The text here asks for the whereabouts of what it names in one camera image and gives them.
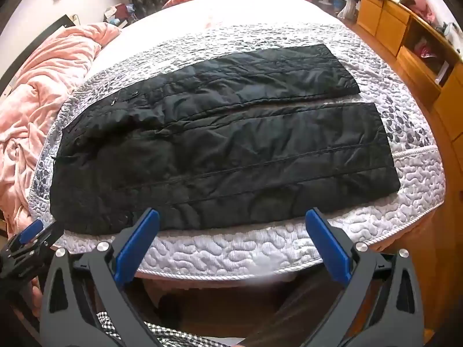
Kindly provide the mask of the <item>orange wooden cabinet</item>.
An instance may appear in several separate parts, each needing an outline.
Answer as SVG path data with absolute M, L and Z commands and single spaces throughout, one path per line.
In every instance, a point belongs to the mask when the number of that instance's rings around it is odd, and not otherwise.
M 373 35 L 425 94 L 452 141 L 462 142 L 462 59 L 420 16 L 394 0 L 360 0 L 358 25 Z

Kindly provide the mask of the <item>black quilted pants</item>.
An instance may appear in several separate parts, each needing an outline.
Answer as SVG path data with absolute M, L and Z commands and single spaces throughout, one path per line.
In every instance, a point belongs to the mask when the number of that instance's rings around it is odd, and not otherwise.
M 233 53 L 143 80 L 63 130 L 50 211 L 105 235 L 148 208 L 163 230 L 331 213 L 399 190 L 372 103 L 325 45 Z

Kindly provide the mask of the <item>grey white quilted bedspread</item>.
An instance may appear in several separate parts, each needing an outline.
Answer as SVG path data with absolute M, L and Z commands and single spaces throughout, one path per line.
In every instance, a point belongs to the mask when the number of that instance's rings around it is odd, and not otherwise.
M 193 31 L 151 42 L 140 28 L 125 29 L 95 59 L 84 83 L 60 109 L 46 138 L 29 192 L 31 216 L 53 222 L 49 189 L 61 132 L 86 107 L 156 74 L 216 56 L 253 49 L 323 43 L 359 84 L 356 100 L 377 106 L 388 134 L 399 191 L 379 201 L 331 215 L 354 241 L 389 243 L 444 201 L 445 175 L 432 130 L 408 88 L 343 23 L 255 23 Z M 320 262 L 304 224 L 293 220 L 156 237 L 140 271 L 177 280 L 247 280 L 296 272 Z

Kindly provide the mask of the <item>pink fleece blanket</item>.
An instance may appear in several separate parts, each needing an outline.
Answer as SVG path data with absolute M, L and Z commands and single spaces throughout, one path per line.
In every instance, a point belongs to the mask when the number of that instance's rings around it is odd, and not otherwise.
M 10 94 L 1 98 L 1 212 L 9 235 L 32 222 L 27 196 L 58 111 L 120 33 L 110 23 L 57 30 L 23 63 Z

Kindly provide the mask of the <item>cluttered nightstand items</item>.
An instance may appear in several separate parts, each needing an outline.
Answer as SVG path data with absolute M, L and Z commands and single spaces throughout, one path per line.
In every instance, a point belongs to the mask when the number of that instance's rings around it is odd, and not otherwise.
M 104 12 L 104 22 L 110 23 L 120 29 L 138 21 L 132 3 L 117 4 L 108 7 Z

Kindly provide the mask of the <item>black bed headboard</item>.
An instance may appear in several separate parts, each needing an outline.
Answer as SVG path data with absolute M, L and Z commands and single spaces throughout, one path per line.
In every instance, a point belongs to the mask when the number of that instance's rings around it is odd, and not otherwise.
M 21 68 L 23 63 L 29 58 L 29 56 L 40 46 L 42 43 L 51 36 L 54 32 L 58 29 L 65 27 L 73 27 L 75 26 L 74 22 L 69 18 L 68 15 L 63 15 L 57 21 L 52 23 L 47 29 L 45 29 L 37 38 L 35 38 L 12 62 L 12 64 L 8 67 L 5 73 L 1 77 L 0 87 L 1 91 L 4 92 L 12 81 L 13 76 L 18 72 Z

